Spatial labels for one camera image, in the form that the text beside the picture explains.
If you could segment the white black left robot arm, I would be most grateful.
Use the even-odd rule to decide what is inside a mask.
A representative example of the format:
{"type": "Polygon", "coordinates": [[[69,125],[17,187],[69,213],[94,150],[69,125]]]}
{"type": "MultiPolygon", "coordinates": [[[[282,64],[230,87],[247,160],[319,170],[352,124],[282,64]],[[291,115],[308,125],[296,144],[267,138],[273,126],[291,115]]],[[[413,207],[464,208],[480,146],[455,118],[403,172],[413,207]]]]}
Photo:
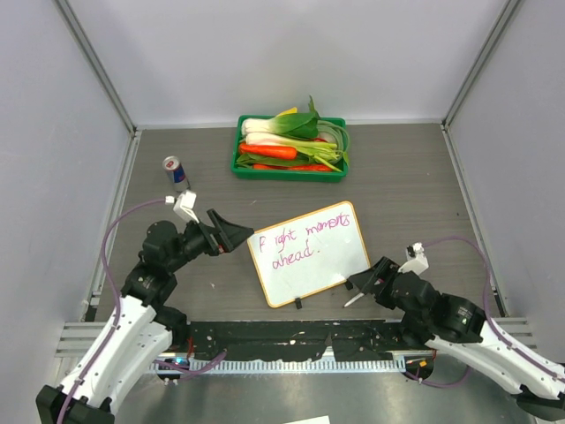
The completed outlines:
{"type": "Polygon", "coordinates": [[[75,368],[56,386],[45,385],[35,403],[42,423],[112,423],[149,366],[165,351],[179,352],[189,338],[186,315],[166,306],[175,273],[202,254],[230,253],[253,230],[215,210],[211,223],[191,220],[183,231],[160,221],[147,229],[139,261],[115,294],[115,308],[75,368]]]}

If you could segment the yellow framed whiteboard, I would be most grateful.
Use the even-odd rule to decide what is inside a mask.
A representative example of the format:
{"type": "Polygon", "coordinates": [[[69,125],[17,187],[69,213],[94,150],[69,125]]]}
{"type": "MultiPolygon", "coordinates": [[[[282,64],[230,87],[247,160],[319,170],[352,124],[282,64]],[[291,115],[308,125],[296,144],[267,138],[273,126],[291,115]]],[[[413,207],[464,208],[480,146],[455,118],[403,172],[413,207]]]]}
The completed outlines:
{"type": "Polygon", "coordinates": [[[247,245],[272,308],[343,284],[371,266],[349,201],[258,230],[247,245]]]}

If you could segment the pink capped marker pen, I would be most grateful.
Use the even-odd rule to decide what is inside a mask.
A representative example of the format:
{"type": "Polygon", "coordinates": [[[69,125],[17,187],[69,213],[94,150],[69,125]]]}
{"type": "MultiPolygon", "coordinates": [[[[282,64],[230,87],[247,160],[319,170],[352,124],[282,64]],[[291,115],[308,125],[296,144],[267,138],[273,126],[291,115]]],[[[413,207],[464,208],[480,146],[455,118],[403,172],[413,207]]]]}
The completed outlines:
{"type": "Polygon", "coordinates": [[[365,294],[363,292],[359,292],[357,293],[355,296],[353,296],[351,299],[349,299],[344,305],[343,307],[349,307],[352,304],[354,304],[355,302],[357,302],[358,300],[362,299],[365,296],[365,294]]]}

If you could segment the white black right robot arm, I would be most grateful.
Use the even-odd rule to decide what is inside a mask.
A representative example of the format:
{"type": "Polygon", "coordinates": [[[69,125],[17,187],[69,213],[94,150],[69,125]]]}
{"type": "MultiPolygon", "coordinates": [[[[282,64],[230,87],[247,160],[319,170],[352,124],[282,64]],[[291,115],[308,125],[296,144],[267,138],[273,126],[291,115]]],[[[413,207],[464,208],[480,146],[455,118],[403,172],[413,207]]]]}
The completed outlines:
{"type": "Polygon", "coordinates": [[[471,301],[435,290],[421,276],[428,267],[423,255],[402,265],[383,257],[346,285],[403,311],[398,336],[406,347],[444,352],[496,382],[527,413],[563,420],[564,366],[512,337],[471,301]]]}

